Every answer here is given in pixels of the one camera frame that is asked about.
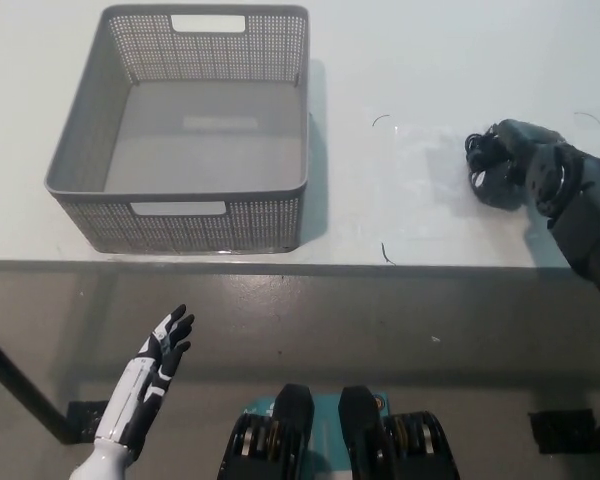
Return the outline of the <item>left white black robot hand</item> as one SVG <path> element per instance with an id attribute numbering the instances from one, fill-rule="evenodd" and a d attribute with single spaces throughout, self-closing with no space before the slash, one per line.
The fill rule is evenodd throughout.
<path id="1" fill-rule="evenodd" d="M 126 365 L 95 437 L 127 447 L 138 455 L 161 408 L 184 353 L 195 317 L 184 304 L 169 313 Z"/>

